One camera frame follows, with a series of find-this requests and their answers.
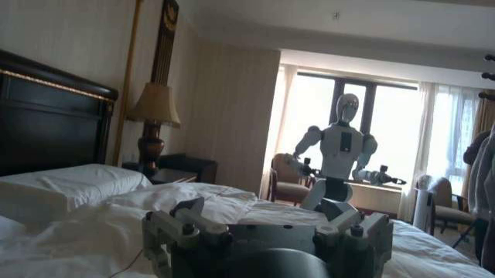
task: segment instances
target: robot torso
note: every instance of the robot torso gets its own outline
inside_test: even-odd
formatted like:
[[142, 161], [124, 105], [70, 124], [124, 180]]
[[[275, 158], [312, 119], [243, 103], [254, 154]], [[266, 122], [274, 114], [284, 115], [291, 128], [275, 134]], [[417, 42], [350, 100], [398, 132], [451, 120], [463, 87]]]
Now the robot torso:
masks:
[[353, 165], [363, 150], [363, 134], [350, 126], [333, 123], [322, 131], [322, 174], [349, 179]]

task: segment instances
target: humanoid robot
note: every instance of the humanoid robot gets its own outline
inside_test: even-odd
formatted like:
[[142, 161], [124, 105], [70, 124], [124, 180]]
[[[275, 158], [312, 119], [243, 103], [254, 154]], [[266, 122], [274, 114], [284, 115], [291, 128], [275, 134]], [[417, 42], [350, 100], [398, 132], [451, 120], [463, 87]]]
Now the humanoid robot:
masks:
[[[325, 130], [321, 130], [318, 126], [311, 126], [295, 147], [288, 163], [298, 169], [300, 175], [314, 173], [317, 177], [325, 178], [318, 180], [300, 204], [300, 207], [307, 210], [314, 210], [323, 198], [339, 202], [350, 200], [353, 189], [345, 180], [349, 179], [355, 161], [358, 162], [353, 171], [355, 180], [367, 180], [373, 184], [390, 181], [397, 184], [406, 183], [398, 178], [391, 178], [383, 169], [381, 171], [365, 170], [370, 157], [377, 151], [378, 143], [373, 135], [363, 135], [349, 124], [357, 115], [358, 107], [358, 97], [354, 94], [342, 95], [338, 100], [338, 122], [331, 123]], [[307, 162], [298, 161], [299, 155], [318, 142], [321, 142], [319, 148], [323, 155], [321, 171], [312, 170]]]

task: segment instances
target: wooden headboard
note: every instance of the wooden headboard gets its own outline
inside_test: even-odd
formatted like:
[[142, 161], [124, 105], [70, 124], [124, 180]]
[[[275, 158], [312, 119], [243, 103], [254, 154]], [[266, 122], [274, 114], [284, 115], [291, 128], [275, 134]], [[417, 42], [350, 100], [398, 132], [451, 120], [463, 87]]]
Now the wooden headboard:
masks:
[[118, 91], [0, 50], [0, 175], [104, 163]]

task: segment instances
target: lamp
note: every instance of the lamp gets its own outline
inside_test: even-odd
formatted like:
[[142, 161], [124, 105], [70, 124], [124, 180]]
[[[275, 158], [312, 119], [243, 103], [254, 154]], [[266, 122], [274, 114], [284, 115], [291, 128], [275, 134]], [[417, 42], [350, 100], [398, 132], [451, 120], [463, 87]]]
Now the lamp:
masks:
[[159, 137], [160, 126], [164, 123], [180, 127], [172, 89], [156, 83], [147, 83], [128, 118], [144, 122], [143, 136], [138, 141], [139, 163], [144, 167], [144, 174], [151, 175], [156, 172], [156, 160], [164, 147]]

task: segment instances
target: bed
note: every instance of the bed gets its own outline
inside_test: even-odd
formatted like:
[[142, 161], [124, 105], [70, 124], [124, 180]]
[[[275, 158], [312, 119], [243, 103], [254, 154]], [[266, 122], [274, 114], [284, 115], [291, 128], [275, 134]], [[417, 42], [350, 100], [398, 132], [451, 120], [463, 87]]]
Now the bed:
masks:
[[[0, 51], [0, 176], [104, 163], [116, 97], [114, 89]], [[19, 180], [10, 182], [10, 190], [23, 188]], [[259, 200], [228, 186], [143, 186], [79, 203], [36, 231], [0, 215], [0, 277], [110, 277], [135, 258], [116, 277], [154, 277], [140, 254], [142, 218], [200, 196], [203, 216], [222, 223], [326, 221], [321, 213]], [[397, 221], [385, 277], [453, 276], [493, 277], [446, 244]]]
[[[203, 216], [223, 223], [315, 224], [321, 213], [259, 200], [228, 186], [164, 184], [112, 196], [78, 208], [36, 235], [0, 240], [2, 277], [154, 277], [142, 250], [142, 218], [168, 211], [178, 202], [203, 196]], [[393, 259], [383, 277], [493, 277], [451, 247], [411, 225], [397, 221]]]
[[0, 51], [0, 215], [43, 227], [86, 203], [151, 186], [104, 165], [118, 91]]

